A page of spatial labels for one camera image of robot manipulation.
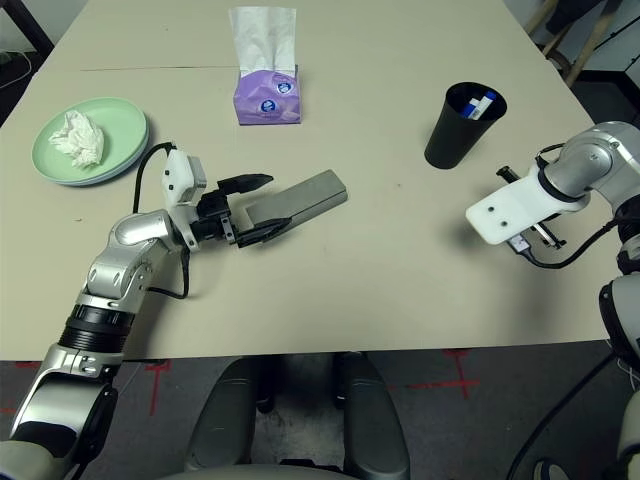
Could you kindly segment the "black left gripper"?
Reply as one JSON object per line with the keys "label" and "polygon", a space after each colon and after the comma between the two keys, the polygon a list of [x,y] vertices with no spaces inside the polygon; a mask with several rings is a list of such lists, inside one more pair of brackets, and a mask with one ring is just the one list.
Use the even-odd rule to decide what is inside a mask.
{"label": "black left gripper", "polygon": [[255,191],[273,181],[267,174],[243,174],[219,180],[218,189],[205,193],[196,205],[196,220],[192,233],[198,242],[226,241],[238,248],[264,243],[280,235],[290,224],[290,218],[274,218],[259,222],[252,229],[238,233],[232,222],[228,196]]}

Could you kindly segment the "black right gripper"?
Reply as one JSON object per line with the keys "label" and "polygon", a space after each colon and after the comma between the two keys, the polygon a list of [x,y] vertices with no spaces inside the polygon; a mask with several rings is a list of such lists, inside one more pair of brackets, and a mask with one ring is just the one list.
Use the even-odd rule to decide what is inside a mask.
{"label": "black right gripper", "polygon": [[[496,171],[496,175],[505,180],[508,184],[514,183],[520,179],[520,176],[509,166],[503,166]],[[531,231],[536,232],[541,238],[542,243],[547,247],[561,249],[566,241],[558,238],[544,222],[536,223],[530,227]]]}

